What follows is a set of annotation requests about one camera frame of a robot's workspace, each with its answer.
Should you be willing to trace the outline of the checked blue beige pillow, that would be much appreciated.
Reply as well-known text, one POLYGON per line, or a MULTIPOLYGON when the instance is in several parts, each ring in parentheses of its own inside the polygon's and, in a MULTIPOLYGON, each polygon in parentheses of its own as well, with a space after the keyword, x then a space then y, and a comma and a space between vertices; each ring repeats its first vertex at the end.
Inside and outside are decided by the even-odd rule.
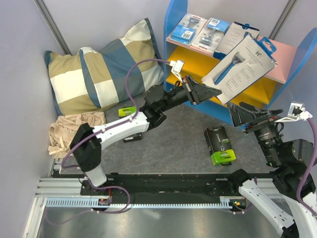
POLYGON ((82 47, 75 55, 46 51, 53 103, 60 116, 103 111, 164 81, 163 64, 148 18, 100 51, 82 47))

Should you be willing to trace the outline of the black green razor box right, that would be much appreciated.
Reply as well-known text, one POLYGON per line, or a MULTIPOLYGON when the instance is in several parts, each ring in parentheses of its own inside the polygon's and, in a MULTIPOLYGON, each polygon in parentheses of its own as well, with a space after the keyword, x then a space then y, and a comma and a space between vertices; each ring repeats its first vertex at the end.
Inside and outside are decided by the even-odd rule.
POLYGON ((236 160, 224 126, 206 128, 204 136, 214 166, 229 166, 236 160))

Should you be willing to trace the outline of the black green razor box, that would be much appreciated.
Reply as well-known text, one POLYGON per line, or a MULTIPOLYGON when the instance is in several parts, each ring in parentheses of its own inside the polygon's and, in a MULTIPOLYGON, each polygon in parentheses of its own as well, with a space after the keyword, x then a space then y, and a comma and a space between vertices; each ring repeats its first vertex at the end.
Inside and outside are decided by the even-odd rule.
POLYGON ((214 166, 229 166, 236 160, 224 126, 206 128, 204 136, 214 166))
MULTIPOLYGON (((135 106, 120 108, 120 109, 118 109, 118 116, 119 116, 120 119, 122 119, 124 117, 132 115, 135 112, 136 112, 136 107, 135 106)), ((141 133, 132 134, 132 135, 124 138, 122 141, 124 143, 127 143, 127 142, 132 142, 132 141, 139 141, 139 140, 142 140, 142 134, 141 133)))

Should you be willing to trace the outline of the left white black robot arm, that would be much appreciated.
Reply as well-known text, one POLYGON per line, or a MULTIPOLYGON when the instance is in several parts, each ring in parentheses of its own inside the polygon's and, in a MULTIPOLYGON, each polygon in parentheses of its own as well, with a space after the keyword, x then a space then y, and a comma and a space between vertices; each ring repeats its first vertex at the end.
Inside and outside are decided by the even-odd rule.
POLYGON ((101 126, 81 125, 70 144, 70 152, 92 183, 92 190, 103 195, 107 193, 109 184, 101 167, 102 150, 130 135, 158 127, 166 119, 164 112, 167 110, 185 102, 197 105, 221 93, 219 89, 201 84, 189 75, 183 78, 182 85, 169 92, 161 86, 152 86, 144 98, 145 104, 135 113, 101 126))

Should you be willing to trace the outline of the aluminium frame rail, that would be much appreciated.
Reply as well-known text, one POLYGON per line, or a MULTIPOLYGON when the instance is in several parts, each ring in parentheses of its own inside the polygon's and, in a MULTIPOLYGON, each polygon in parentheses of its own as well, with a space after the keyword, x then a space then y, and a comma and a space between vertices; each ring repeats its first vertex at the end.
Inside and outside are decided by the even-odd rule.
POLYGON ((48 175, 40 178, 24 229, 24 238, 36 238, 48 198, 72 198, 80 195, 79 170, 62 169, 61 159, 53 159, 48 175))

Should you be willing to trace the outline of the black green razor box left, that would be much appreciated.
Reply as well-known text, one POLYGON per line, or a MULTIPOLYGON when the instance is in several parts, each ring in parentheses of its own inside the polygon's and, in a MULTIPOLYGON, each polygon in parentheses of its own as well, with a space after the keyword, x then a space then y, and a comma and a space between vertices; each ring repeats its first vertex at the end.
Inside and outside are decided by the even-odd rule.
MULTIPOLYGON (((132 115, 135 112, 136 112, 136 107, 135 106, 120 108, 120 109, 118 109, 118 116, 119 116, 120 119, 122 119, 124 117, 132 115)), ((141 133, 132 134, 132 135, 124 138, 122 141, 124 143, 127 143, 127 142, 132 142, 132 141, 139 141, 139 140, 142 140, 142 134, 141 133)))

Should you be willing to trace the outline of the Harry's razor pack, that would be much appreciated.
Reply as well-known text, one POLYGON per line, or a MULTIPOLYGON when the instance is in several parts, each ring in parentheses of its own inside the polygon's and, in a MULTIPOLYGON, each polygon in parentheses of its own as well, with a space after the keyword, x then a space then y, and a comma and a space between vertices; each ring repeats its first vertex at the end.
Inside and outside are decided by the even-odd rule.
POLYGON ((257 40, 247 34, 202 78, 202 83, 220 90, 217 98, 226 104, 277 66, 272 57, 276 50, 268 38, 257 40))
POLYGON ((222 40, 213 53, 213 57, 222 60, 247 34, 257 38, 259 33, 259 29, 250 26, 248 23, 233 22, 225 31, 222 40))

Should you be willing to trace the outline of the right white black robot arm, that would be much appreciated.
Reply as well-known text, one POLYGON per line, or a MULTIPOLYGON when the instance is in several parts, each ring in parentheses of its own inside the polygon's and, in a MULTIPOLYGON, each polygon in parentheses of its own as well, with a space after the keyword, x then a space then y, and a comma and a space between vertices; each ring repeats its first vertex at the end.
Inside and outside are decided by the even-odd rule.
POLYGON ((317 158, 317 143, 304 139, 284 142, 282 127, 286 122, 307 121, 317 135, 311 113, 303 103, 292 102, 286 117, 280 110, 262 110, 246 103, 228 103, 234 127, 245 126, 244 133, 254 133, 267 160, 275 168, 269 175, 288 204, 291 214, 283 211, 262 193, 255 179, 239 169, 228 177, 227 189, 242 195, 272 224, 282 238, 315 238, 317 236, 317 188, 310 174, 317 158))

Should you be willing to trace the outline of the beige crumpled cloth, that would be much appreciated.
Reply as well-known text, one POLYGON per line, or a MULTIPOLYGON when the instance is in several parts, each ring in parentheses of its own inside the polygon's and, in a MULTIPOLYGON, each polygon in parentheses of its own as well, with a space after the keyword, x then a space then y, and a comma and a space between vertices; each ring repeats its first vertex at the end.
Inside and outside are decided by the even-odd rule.
POLYGON ((86 112, 81 114, 59 116, 49 127, 49 155, 54 159, 62 159, 70 151, 70 143, 78 128, 88 123, 90 127, 106 123, 104 112, 86 112))

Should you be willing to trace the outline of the blue Gillette razor blister pack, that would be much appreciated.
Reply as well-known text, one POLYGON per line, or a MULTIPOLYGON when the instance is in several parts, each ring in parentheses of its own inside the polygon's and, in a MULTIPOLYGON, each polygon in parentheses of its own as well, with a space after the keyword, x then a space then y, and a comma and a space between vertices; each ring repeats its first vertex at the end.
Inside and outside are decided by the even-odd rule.
POLYGON ((206 22, 207 20, 203 17, 187 13, 173 29, 169 38, 175 42, 190 46, 206 22))

